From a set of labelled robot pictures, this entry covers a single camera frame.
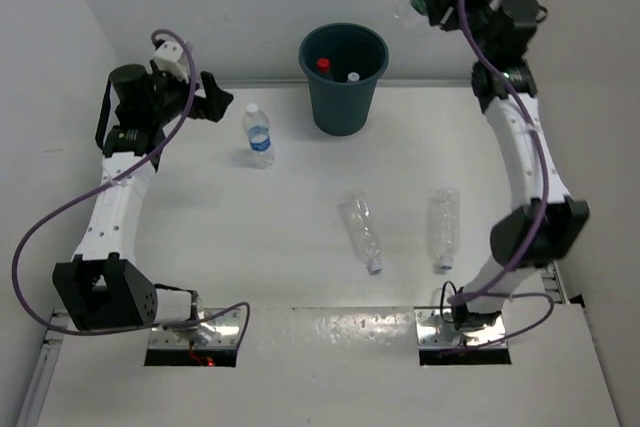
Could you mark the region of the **tall water bottle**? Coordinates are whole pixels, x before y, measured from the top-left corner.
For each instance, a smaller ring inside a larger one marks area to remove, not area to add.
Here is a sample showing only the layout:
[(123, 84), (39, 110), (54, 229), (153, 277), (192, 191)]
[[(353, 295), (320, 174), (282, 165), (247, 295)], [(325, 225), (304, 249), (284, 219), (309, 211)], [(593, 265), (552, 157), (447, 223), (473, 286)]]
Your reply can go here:
[(245, 108), (242, 127), (246, 134), (249, 148), (254, 155), (255, 164), (259, 168), (268, 168), (274, 163), (274, 147), (270, 136), (270, 123), (266, 114), (256, 103)]

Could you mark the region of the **red cap bottle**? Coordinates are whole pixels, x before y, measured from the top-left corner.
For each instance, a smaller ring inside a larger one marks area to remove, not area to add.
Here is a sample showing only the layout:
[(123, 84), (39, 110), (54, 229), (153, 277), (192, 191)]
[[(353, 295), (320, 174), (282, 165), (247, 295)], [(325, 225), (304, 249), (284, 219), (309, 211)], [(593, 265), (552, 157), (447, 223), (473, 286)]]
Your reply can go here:
[(319, 77), (329, 81), (334, 80), (334, 76), (331, 68), (331, 62), (328, 58), (325, 58), (325, 57), (319, 58), (316, 61), (315, 67), (316, 67), (316, 74)]

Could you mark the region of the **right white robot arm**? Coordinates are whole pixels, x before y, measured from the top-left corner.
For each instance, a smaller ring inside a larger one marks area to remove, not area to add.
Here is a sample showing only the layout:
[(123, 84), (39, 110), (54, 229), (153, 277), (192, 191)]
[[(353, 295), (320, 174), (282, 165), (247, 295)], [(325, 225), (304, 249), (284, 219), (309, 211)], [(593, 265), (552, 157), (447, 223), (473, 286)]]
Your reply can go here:
[(503, 157), (512, 211), (490, 232), (491, 255), (451, 299), (453, 325), (492, 324), (532, 267), (564, 258), (589, 207), (572, 198), (541, 125), (538, 89), (525, 59), (548, 11), (537, 0), (419, 0), (431, 26), (461, 31), (478, 56), (471, 86)]

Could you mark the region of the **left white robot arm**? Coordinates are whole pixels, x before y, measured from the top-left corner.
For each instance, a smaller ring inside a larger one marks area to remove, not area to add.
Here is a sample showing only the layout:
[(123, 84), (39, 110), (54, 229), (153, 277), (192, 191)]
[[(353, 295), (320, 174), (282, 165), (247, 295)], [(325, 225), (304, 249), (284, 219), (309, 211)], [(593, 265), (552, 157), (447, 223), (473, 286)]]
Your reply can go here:
[[(102, 182), (87, 230), (52, 281), (81, 332), (149, 327), (188, 319), (188, 293), (158, 289), (137, 267), (135, 240), (143, 199), (158, 171), (164, 128), (179, 118), (189, 84), (153, 64), (129, 64), (108, 77), (96, 143)], [(119, 100), (113, 106), (109, 95)]]

